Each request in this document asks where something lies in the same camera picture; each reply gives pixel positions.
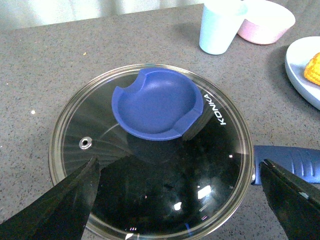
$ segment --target blue silicone spoon rest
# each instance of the blue silicone spoon rest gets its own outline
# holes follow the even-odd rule
[[[145,68],[128,87],[117,86],[112,112],[128,133],[145,140],[181,137],[201,116],[204,101],[196,84],[165,68]]]

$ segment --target brand logo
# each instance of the brand logo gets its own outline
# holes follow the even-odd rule
[[[204,95],[205,100],[208,102],[208,104],[212,107],[212,111],[214,112],[214,115],[216,116],[216,119],[220,122],[220,125],[226,125],[224,118],[222,117],[219,110],[216,108],[216,105],[214,102],[212,102],[212,99],[209,97],[208,94]]]

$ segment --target pink bowl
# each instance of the pink bowl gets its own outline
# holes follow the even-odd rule
[[[259,45],[275,43],[291,28],[296,18],[284,6],[267,0],[244,0],[248,8],[238,34]]]

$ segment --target stainless steel rim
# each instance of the stainless steel rim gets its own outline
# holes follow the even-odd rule
[[[65,105],[63,110],[61,111],[57,121],[56,125],[54,127],[50,144],[49,144],[49,153],[48,153],[48,161],[49,161],[49,170],[51,179],[54,185],[62,181],[67,175],[64,168],[64,159],[63,159],[63,152],[62,149],[62,143],[64,142],[64,132],[66,130],[66,127],[69,124],[69,120],[72,117],[75,110],[78,108],[78,106],[85,100],[86,96],[92,92],[97,86],[99,86],[101,83],[106,83],[108,81],[114,80],[116,78],[119,78],[121,76],[126,76],[133,73],[138,73],[140,69],[144,68],[154,68],[154,67],[160,67],[160,68],[166,68],[171,69],[177,72],[180,72],[190,79],[192,79],[194,82],[199,83],[199,80],[205,80],[206,82],[210,83],[208,80],[200,77],[199,75],[192,73],[188,70],[170,66],[170,65],[164,65],[164,64],[135,64],[135,65],[129,65],[124,66],[120,68],[116,68],[114,70],[108,71],[106,73],[103,73],[102,75],[94,78],[91,80],[87,85],[85,85],[83,88],[81,88]],[[232,114],[234,124],[239,126],[240,131],[238,134],[241,136],[241,139],[243,141],[247,141],[247,148],[243,147],[244,143],[242,144],[242,149],[245,151],[243,154],[247,157],[245,157],[242,161],[241,166],[241,172],[239,174],[236,187],[234,188],[234,191],[228,201],[224,204],[224,206],[209,220],[204,222],[203,224],[198,225],[195,227],[196,230],[199,228],[203,228],[204,225],[210,225],[209,227],[202,230],[200,233],[193,235],[192,237],[188,237],[185,239],[199,239],[217,228],[219,228],[222,224],[224,224],[237,210],[239,205],[241,204],[242,200],[244,199],[248,188],[252,182],[252,177],[254,174],[254,148],[249,132],[249,128],[242,117],[242,114],[237,110],[233,102],[230,100],[229,97],[227,97],[224,93],[222,93],[218,87],[210,83],[215,90],[219,92],[219,96],[224,95],[228,102],[226,102],[222,97],[219,99],[221,102],[225,103],[225,106],[229,108],[229,112]],[[119,237],[115,237],[113,235],[109,235],[104,231],[104,228],[111,228],[111,226],[106,225],[104,222],[102,222],[100,219],[98,219],[94,214],[90,214],[90,217],[87,222],[87,228],[91,230],[92,232],[102,236],[106,237],[108,239],[122,239]],[[161,236],[148,236],[148,238],[158,238],[158,239],[168,239],[168,238],[175,238],[177,235],[185,234],[185,232],[179,232],[175,234],[168,234],[168,235],[161,235]]]

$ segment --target white plate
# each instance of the white plate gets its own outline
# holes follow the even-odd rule
[[[319,52],[320,36],[309,36],[296,40],[286,51],[285,70],[295,89],[320,110],[320,86],[304,77],[307,63]]]

